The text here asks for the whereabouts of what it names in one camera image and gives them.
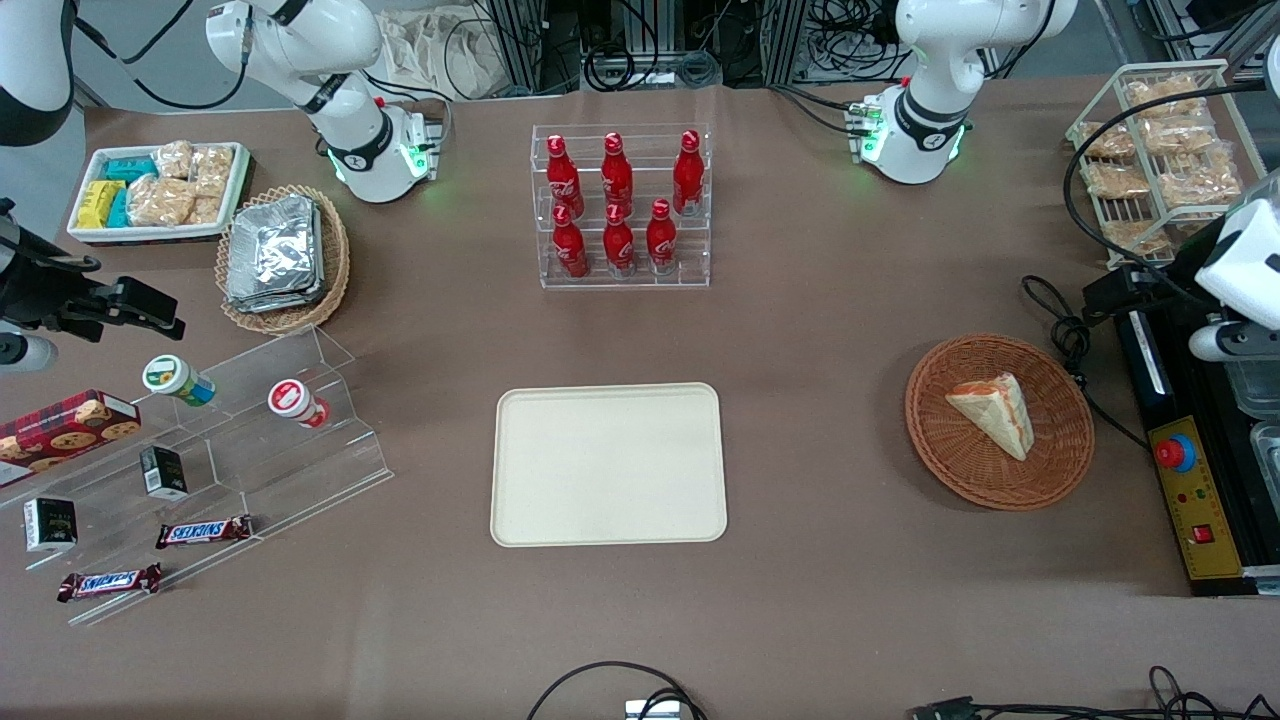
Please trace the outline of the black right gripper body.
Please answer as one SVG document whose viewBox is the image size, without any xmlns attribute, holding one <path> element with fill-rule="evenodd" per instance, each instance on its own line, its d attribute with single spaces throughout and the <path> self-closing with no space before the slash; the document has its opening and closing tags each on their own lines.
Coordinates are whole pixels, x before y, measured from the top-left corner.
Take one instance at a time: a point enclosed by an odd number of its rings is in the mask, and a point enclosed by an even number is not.
<svg viewBox="0 0 1280 720">
<path fill-rule="evenodd" d="M 90 274 L 101 269 L 91 256 L 73 256 L 27 231 L 1 201 L 3 320 L 22 329 L 45 328 L 73 336 L 101 336 L 105 323 L 119 324 L 110 290 Z"/>
</svg>

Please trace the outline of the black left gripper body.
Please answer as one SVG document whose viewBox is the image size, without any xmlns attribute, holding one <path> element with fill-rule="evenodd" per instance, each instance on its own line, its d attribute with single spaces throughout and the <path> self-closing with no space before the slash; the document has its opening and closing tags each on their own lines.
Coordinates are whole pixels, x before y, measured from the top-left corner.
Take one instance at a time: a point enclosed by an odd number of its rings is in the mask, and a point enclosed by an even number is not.
<svg viewBox="0 0 1280 720">
<path fill-rule="evenodd" d="M 1194 313 L 1216 313 L 1217 300 L 1196 282 L 1196 273 L 1204 266 L 1217 241 L 1190 238 L 1166 266 L 1121 265 L 1121 278 L 1128 299 L 1121 309 L 1151 310 L 1181 307 Z"/>
</svg>

